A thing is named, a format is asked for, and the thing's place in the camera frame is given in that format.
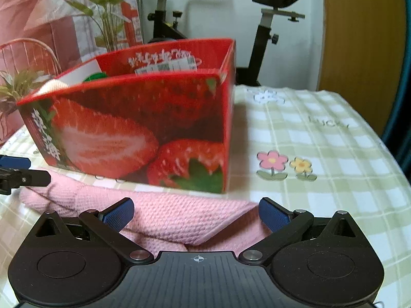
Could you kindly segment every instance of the checkered tablecloth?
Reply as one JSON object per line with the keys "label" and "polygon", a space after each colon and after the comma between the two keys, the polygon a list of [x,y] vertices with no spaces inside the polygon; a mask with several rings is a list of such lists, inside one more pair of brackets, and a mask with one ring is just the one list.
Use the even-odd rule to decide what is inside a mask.
{"label": "checkered tablecloth", "polygon": [[[347,210],[385,268],[377,301],[383,301],[385,308],[409,308],[411,188],[373,130],[344,99],[326,91],[255,90],[238,86],[235,103],[229,193],[219,197],[258,202],[268,196],[290,210],[307,209],[318,217]],[[257,154],[262,153],[260,159],[269,160],[269,151],[288,158],[284,171],[272,172],[260,166]],[[3,146],[1,153],[26,156],[34,167],[50,169],[25,128]],[[266,166],[267,162],[263,162],[261,165]],[[299,164],[305,173],[295,171]],[[53,169],[94,186],[164,190]],[[281,175],[273,179],[273,174]],[[38,216],[19,202],[18,190],[12,196],[0,198],[2,308],[16,304],[7,280],[7,267]]]}

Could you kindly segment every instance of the pink flower print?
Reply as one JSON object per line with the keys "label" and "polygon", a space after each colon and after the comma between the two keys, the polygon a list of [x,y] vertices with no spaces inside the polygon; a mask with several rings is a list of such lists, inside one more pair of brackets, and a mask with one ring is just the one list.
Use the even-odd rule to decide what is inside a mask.
{"label": "pink flower print", "polygon": [[275,173],[276,171],[284,171],[285,164],[288,162],[288,156],[280,155],[278,151],[269,151],[268,153],[259,152],[257,159],[260,160],[260,167],[263,169],[271,169],[271,173],[264,170],[258,170],[257,175],[266,181],[283,181],[287,178],[286,173]]}
{"label": "pink flower print", "polygon": [[285,164],[288,162],[288,157],[280,155],[278,151],[269,151],[268,153],[259,152],[257,159],[261,161],[261,168],[274,169],[277,171],[284,171]]}

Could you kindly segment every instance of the green lid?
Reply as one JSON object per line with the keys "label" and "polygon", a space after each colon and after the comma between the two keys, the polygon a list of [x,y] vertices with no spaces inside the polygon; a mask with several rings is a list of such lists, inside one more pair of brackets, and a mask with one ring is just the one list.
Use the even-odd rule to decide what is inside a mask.
{"label": "green lid", "polygon": [[106,73],[94,73],[92,75],[90,75],[87,79],[85,79],[83,82],[87,82],[87,81],[93,81],[93,80],[97,80],[97,79],[104,79],[107,77]]}

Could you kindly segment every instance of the sliced strawberry image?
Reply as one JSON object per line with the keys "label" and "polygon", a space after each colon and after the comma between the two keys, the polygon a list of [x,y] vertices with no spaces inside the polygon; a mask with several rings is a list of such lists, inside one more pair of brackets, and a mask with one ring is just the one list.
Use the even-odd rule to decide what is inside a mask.
{"label": "sliced strawberry image", "polygon": [[224,179],[224,145],[181,139],[160,147],[147,168],[149,184],[221,193]]}
{"label": "sliced strawberry image", "polygon": [[56,100],[51,110],[55,111],[52,125],[59,130],[67,157],[87,174],[120,178],[148,164],[157,153],[153,133],[131,119],[102,114],[67,99]]}

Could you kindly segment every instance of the crosshair marking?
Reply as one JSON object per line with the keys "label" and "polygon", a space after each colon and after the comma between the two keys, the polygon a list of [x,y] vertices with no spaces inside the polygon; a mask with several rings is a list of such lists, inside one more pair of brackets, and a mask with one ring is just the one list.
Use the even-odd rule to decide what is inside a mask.
{"label": "crosshair marking", "polygon": [[195,260],[197,263],[199,263],[199,262],[202,262],[203,260],[205,260],[207,258],[204,258],[203,256],[198,255],[198,256],[196,256],[192,259]]}

